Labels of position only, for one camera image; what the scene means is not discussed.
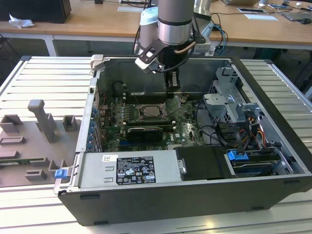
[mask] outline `warning label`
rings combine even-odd
[[[156,183],[153,157],[117,158],[118,185]]]

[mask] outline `black plastic cover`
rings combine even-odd
[[[225,149],[214,146],[178,147],[177,159],[185,163],[186,174],[182,180],[231,178],[224,154]]]

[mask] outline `table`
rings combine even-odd
[[[0,22],[0,33],[7,38],[43,39],[51,56],[57,56],[54,40],[122,41],[133,42],[140,13],[119,12],[119,4],[71,0],[72,12],[64,24],[38,23],[32,28],[13,28]],[[211,4],[210,11],[239,13],[236,6],[226,6],[221,0]],[[229,35],[228,46],[283,49],[312,49],[311,25],[292,22],[274,14],[278,21],[251,20],[245,15],[220,15],[223,29]],[[212,45],[220,41],[220,33],[212,32]]]

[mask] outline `blue latch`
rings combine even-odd
[[[231,150],[227,153],[230,161],[232,160],[248,160],[248,156],[246,153],[244,153],[243,155],[239,155],[237,154],[237,151],[236,150]]]
[[[55,179],[67,179],[68,169],[58,169],[55,171]]]

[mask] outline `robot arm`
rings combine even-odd
[[[211,1],[158,0],[158,8],[148,8],[141,15],[141,48],[136,64],[145,72],[164,73],[169,90],[179,88],[178,68],[195,45],[206,42],[196,26],[195,15],[210,21]]]

